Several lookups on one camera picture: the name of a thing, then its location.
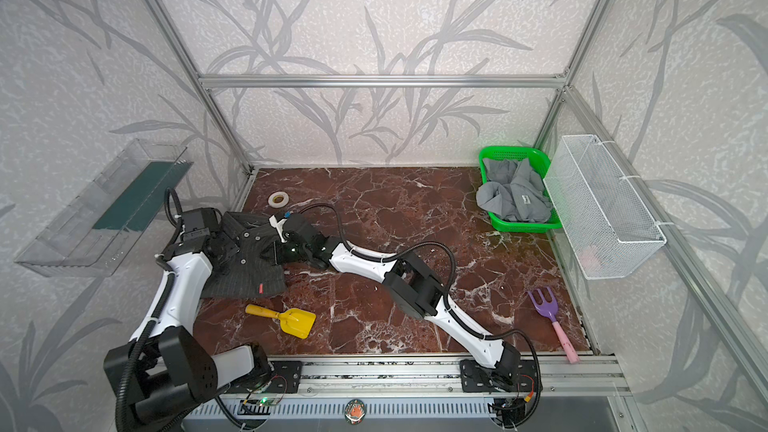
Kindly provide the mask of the dark grey striped shirt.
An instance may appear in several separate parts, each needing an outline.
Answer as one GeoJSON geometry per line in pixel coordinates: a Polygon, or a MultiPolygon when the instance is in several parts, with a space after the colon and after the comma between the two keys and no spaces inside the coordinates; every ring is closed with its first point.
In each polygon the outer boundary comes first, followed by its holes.
{"type": "Polygon", "coordinates": [[[266,247],[278,238],[266,216],[226,212],[221,231],[236,240],[239,254],[225,267],[213,267],[202,298],[259,299],[281,295],[287,288],[284,268],[266,261],[266,247]]]}

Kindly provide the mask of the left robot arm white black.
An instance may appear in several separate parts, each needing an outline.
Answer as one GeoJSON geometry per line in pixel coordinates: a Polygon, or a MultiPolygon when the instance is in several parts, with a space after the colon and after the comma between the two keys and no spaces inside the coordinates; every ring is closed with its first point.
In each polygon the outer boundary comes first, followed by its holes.
{"type": "Polygon", "coordinates": [[[257,348],[211,356],[193,337],[202,290],[238,247],[216,209],[185,211],[172,188],[164,193],[164,209],[174,233],[155,257],[163,271],[160,287],[142,324],[125,345],[107,353],[103,365],[120,431],[168,431],[227,385],[270,371],[257,348]]]}

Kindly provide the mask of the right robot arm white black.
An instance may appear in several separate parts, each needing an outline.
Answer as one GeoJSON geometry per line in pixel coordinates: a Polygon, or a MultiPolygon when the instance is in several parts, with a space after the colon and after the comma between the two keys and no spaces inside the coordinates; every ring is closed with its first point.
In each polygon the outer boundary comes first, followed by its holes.
{"type": "Polygon", "coordinates": [[[470,353],[493,389],[513,391],[518,387],[524,364],[520,351],[507,337],[526,335],[519,329],[493,334],[464,312],[450,295],[457,278],[455,255],[445,244],[424,241],[397,253],[368,250],[350,243],[336,214],[338,234],[326,236],[304,214],[316,206],[281,217],[272,215],[268,223],[276,241],[266,259],[276,264],[304,262],[321,270],[332,269],[371,280],[387,290],[407,316],[435,324],[470,353]],[[433,247],[448,258],[449,277],[442,282],[417,251],[433,247]]]}

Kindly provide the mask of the white tape roll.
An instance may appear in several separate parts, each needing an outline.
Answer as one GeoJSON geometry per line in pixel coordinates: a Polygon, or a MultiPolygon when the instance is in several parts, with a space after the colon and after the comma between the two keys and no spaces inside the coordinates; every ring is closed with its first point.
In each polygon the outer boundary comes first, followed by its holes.
{"type": "Polygon", "coordinates": [[[286,207],[290,202],[290,197],[287,192],[277,191],[272,193],[267,200],[268,205],[271,208],[281,209],[286,207]]]}

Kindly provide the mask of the yellow toy shovel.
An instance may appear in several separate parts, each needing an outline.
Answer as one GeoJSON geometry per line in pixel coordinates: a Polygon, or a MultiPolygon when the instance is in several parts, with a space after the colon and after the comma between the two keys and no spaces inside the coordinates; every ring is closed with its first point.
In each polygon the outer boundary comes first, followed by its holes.
{"type": "Polygon", "coordinates": [[[280,323],[281,330],[299,339],[306,339],[314,326],[316,315],[297,308],[284,312],[273,311],[261,306],[249,304],[245,312],[252,316],[275,319],[280,323]]]}

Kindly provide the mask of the round red sticker badge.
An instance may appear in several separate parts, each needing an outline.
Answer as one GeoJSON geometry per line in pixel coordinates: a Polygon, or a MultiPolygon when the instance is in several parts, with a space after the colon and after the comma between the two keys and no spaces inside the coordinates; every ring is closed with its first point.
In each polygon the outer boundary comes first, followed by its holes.
{"type": "Polygon", "coordinates": [[[361,423],[367,414],[366,404],[360,399],[350,400],[344,408],[344,418],[350,425],[361,423]]]}

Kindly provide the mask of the light grey shirt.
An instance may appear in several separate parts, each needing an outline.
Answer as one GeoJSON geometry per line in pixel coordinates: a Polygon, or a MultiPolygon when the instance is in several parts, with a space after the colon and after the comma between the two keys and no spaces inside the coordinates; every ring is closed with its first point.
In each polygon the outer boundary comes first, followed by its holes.
{"type": "Polygon", "coordinates": [[[541,176],[528,159],[482,161],[486,180],[476,193],[477,205],[505,222],[546,223],[553,210],[541,176]]]}

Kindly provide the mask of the green plastic basket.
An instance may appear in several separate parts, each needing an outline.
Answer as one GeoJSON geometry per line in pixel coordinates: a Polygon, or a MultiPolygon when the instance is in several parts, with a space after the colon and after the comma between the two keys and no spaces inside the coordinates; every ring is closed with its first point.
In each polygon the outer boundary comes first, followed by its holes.
{"type": "Polygon", "coordinates": [[[478,207],[501,232],[545,233],[561,221],[545,188],[549,157],[529,147],[490,146],[478,155],[478,207]]]}

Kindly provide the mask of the purple pink toy tool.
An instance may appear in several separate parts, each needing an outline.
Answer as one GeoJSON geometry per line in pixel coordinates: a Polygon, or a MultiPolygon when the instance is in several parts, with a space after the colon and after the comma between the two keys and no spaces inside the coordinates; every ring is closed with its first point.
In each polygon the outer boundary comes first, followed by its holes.
{"type": "Polygon", "coordinates": [[[550,320],[567,360],[571,364],[579,363],[579,355],[558,321],[557,314],[559,312],[559,305],[552,289],[550,287],[544,289],[536,288],[529,290],[527,295],[537,313],[550,320]]]}

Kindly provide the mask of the clear plastic wall tray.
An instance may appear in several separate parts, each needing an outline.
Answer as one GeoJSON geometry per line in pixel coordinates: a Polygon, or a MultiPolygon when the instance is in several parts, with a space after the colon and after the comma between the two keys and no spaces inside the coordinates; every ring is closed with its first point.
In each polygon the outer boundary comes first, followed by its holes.
{"type": "Polygon", "coordinates": [[[180,144],[131,141],[15,258],[43,277],[109,277],[193,162],[180,144]]]}

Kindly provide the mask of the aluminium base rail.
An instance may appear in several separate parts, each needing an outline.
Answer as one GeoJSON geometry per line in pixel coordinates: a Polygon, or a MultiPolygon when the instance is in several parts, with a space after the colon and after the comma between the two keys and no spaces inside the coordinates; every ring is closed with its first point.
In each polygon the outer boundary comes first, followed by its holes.
{"type": "Polygon", "coordinates": [[[542,409],[547,399],[598,398],[614,406],[630,393],[612,357],[524,357],[513,391],[493,389],[466,354],[304,355],[271,358],[266,386],[228,385],[222,402],[240,420],[331,419],[352,399],[367,419],[495,418],[500,407],[542,409]],[[274,397],[271,407],[248,407],[248,397],[274,397]]]}

